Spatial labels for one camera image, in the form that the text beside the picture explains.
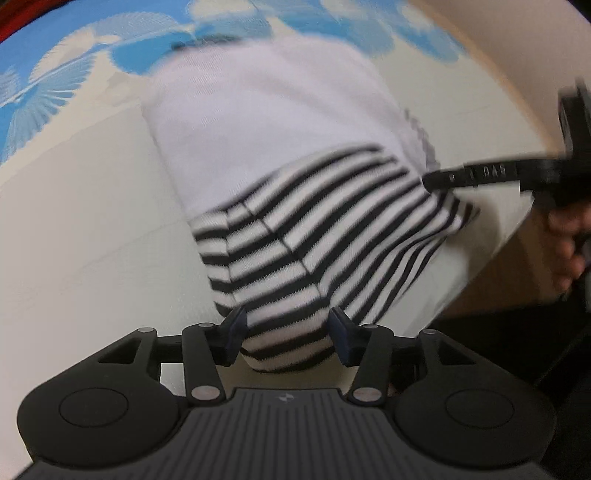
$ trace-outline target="ribbed plastic surface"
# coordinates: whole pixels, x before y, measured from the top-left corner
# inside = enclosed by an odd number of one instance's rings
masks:
[[[158,452],[104,471],[33,464],[20,480],[550,480],[539,467],[469,472],[400,439],[384,413],[336,390],[247,390],[193,410]]]

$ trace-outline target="hand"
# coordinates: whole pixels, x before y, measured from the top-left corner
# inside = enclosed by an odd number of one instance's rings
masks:
[[[545,225],[545,257],[555,288],[568,290],[585,270],[585,260],[575,255],[574,237],[591,232],[591,202],[581,202],[564,209],[552,210]]]

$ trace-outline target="silver screw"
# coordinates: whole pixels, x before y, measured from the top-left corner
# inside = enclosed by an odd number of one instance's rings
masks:
[[[212,385],[201,385],[200,387],[195,387],[191,390],[193,398],[202,401],[215,400],[221,394],[222,392],[220,392],[220,389]]]
[[[382,393],[374,387],[361,387],[355,389],[353,398],[363,403],[371,403],[382,398]]]

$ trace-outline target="patterned fabric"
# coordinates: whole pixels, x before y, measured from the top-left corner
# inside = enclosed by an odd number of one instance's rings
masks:
[[[37,11],[42,3],[31,1],[27,8]],[[17,17],[5,34],[30,18]],[[76,0],[0,43],[0,166],[56,116],[72,111],[72,100],[87,82],[94,92],[106,89],[99,102],[116,109],[122,84],[147,74],[179,44],[214,36],[272,38],[286,31],[337,38],[371,57],[392,52],[398,40],[443,63],[465,55],[450,34],[407,0]],[[131,94],[125,99],[137,100]],[[77,127],[86,125],[74,122],[73,133]]]
[[[308,368],[333,352],[328,309],[377,323],[476,209],[431,195],[378,145],[280,169],[191,223],[220,314],[243,306],[255,370]]]

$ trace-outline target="logo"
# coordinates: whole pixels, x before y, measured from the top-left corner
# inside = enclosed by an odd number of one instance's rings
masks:
[[[290,401],[294,401],[296,398],[291,393],[284,393],[283,395],[279,395],[277,398],[281,400],[283,403],[289,403]]]

